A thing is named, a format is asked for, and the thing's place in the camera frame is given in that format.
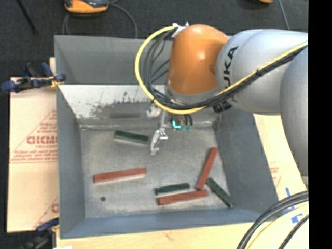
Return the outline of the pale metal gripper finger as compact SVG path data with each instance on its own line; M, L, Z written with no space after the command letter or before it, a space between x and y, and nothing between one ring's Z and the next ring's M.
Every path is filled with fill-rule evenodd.
M168 140L168 136L164 131L157 132L157 139L156 139L156 150L160 150L166 141Z
M160 143L161 143L161 131L156 130L153 134L153 137L151 139L150 143L150 154L155 155L160 149Z

